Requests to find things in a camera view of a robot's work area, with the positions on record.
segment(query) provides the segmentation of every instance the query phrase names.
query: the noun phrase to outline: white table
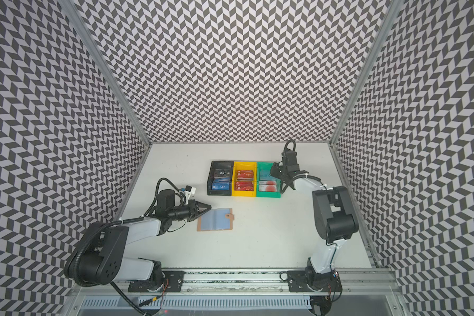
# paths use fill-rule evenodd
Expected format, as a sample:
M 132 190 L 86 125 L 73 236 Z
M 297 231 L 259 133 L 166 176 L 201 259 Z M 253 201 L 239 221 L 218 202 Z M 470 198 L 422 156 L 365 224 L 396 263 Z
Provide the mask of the white table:
M 154 144 L 122 218 L 142 215 L 166 177 L 177 187 L 196 187 L 195 199 L 213 208 L 232 208 L 231 231 L 196 231 L 196 221 L 162 236 L 127 246 L 125 255 L 159 260 L 165 268 L 304 268 L 320 240 L 310 194 L 291 189 L 281 199 L 207 195 L 211 160 L 280 161 L 284 144 Z M 341 180 L 328 144 L 297 144 L 302 170 L 332 186 Z M 161 189 L 168 189 L 165 181 Z M 174 222 L 170 230 L 180 227 Z M 339 268 L 370 268 L 360 234 L 340 250 Z

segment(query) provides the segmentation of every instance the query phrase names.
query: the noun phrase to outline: green bin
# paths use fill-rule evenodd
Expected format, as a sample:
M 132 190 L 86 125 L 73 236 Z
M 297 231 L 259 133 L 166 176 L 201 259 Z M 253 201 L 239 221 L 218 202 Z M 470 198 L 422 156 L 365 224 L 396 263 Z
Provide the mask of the green bin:
M 256 197 L 257 198 L 280 198 L 281 193 L 279 192 L 260 192 L 258 190 L 259 183 L 260 183 L 260 170 L 270 170 L 272 168 L 272 162 L 257 162 L 256 163 L 256 183 L 255 183 L 255 190 L 256 190 Z M 281 189 L 281 180 L 276 179 L 278 183 L 278 191 Z

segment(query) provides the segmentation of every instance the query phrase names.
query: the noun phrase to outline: yellow bin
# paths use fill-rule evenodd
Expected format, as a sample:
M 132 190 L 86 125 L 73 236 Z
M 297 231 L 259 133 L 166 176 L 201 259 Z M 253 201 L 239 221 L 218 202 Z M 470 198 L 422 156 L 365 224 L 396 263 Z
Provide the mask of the yellow bin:
M 254 191 L 239 191 L 235 190 L 235 181 L 237 181 L 237 170 L 253 170 Z M 235 161 L 234 162 L 234 177 L 232 178 L 232 196 L 249 196 L 256 197 L 256 162 Z

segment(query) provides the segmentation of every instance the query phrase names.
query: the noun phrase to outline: black bin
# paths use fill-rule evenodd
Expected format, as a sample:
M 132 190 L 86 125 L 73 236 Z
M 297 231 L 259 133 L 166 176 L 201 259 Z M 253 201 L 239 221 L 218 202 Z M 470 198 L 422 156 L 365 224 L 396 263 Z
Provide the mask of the black bin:
M 214 171 L 216 169 L 230 169 L 230 186 L 229 190 L 213 190 L 212 181 L 214 180 Z M 232 178 L 234 176 L 234 162 L 233 161 L 216 161 L 211 162 L 211 169 L 209 170 L 209 177 L 207 179 L 207 195 L 225 195 L 232 196 Z

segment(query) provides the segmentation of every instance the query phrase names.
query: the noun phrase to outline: black and white patterned wall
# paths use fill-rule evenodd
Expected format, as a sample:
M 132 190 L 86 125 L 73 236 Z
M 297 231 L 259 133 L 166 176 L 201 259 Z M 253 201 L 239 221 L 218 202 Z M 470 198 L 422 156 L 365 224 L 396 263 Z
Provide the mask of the black and white patterned wall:
M 154 142 L 329 140 L 389 0 L 75 0 Z
M 406 1 L 336 145 L 415 315 L 474 315 L 474 1 Z
M 0 0 L 0 314 L 59 311 L 144 150 L 56 1 Z

